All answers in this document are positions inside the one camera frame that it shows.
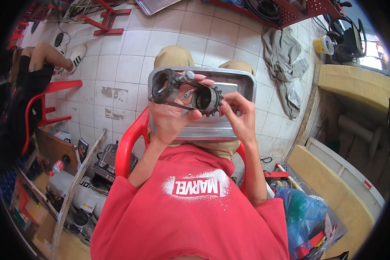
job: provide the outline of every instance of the red plastic chair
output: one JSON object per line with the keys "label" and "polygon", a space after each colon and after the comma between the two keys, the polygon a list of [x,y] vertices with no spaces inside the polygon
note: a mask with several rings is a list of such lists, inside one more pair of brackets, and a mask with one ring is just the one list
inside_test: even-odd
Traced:
{"label": "red plastic chair", "polygon": [[49,119],[49,120],[46,118],[46,114],[47,113],[55,112],[55,107],[46,107],[45,94],[56,92],[56,91],[59,91],[59,90],[70,89],[70,88],[74,88],[74,87],[78,87],[78,86],[82,86],[82,81],[81,80],[68,80],[68,81],[52,82],[52,83],[49,83],[46,86],[45,90],[42,93],[40,93],[39,95],[34,96],[30,100],[30,102],[27,104],[26,113],[25,113],[26,142],[24,143],[24,147],[23,147],[23,149],[21,151],[22,155],[26,152],[27,146],[29,144],[29,139],[30,139],[30,136],[29,136],[29,111],[31,110],[31,106],[32,106],[33,102],[35,102],[35,101],[37,101],[39,99],[42,100],[42,119],[39,122],[38,127],[44,127],[44,126],[46,126],[48,124],[57,123],[57,122],[60,122],[60,121],[63,121],[63,120],[70,120],[72,118],[71,116],[58,117],[58,118]]}
{"label": "red plastic chair", "polygon": [[[147,125],[149,123],[149,107],[146,107],[136,121],[125,131],[120,140],[119,147],[115,159],[115,175],[128,178],[130,174],[130,157],[133,146],[137,139],[141,136],[144,138],[144,143],[147,146],[150,140],[147,136]],[[240,143],[239,148],[235,151],[238,153],[245,164],[245,150],[244,145]],[[241,191],[247,196],[245,192],[245,175],[241,185]]]}

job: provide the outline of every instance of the plastic bag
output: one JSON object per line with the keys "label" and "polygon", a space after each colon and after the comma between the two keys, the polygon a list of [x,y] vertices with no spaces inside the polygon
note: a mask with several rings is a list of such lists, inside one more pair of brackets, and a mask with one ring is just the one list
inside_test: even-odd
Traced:
{"label": "plastic bag", "polygon": [[279,187],[275,198],[283,199],[289,254],[291,258],[298,259],[296,248],[301,246],[311,250],[308,236],[317,222],[323,220],[328,207],[305,192],[292,188]]}

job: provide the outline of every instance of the red chair leg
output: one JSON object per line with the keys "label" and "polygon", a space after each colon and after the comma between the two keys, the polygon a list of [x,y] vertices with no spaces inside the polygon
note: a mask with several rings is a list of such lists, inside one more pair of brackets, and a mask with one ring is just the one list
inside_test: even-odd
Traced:
{"label": "red chair leg", "polygon": [[42,120],[41,122],[39,122],[38,127],[44,127],[48,124],[57,123],[63,120],[70,120],[71,118],[72,118],[71,116],[67,116],[67,117],[58,117],[50,120]]}
{"label": "red chair leg", "polygon": [[45,108],[45,114],[55,112],[55,107],[47,107]]}

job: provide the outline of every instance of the hand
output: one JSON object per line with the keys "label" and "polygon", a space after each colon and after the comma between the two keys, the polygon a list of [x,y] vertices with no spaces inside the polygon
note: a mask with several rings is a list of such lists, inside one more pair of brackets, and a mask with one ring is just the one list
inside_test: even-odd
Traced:
{"label": "hand", "polygon": [[[205,86],[212,86],[213,80],[206,80],[206,76],[196,74],[195,80],[204,84]],[[193,86],[183,84],[180,86],[179,94],[177,95],[175,102],[181,105],[188,105],[192,100],[192,93],[184,99],[180,99],[186,92],[193,89]],[[149,102],[149,111],[153,117],[153,121],[156,125],[157,138],[162,144],[168,145],[175,140],[177,135],[181,132],[182,128],[190,122],[196,121],[202,117],[201,112],[198,110],[191,110],[181,116],[182,108],[173,107],[169,105],[156,104],[155,102]]]}
{"label": "hand", "polygon": [[[237,91],[224,94],[223,105],[219,107],[219,116],[225,115],[234,130],[235,135],[244,145],[256,143],[255,121],[256,107]],[[231,106],[238,107],[241,116],[237,117]]]}

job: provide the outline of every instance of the gray cloth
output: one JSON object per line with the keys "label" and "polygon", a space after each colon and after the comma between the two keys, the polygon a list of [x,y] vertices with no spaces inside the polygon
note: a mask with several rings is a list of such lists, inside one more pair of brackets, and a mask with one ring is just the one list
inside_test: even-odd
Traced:
{"label": "gray cloth", "polygon": [[264,57],[272,78],[279,86],[284,111],[289,117],[296,118],[302,101],[295,90],[293,79],[305,73],[308,63],[305,59],[295,62],[301,52],[301,45],[291,32],[290,27],[282,30],[269,27],[262,37],[265,44]]}

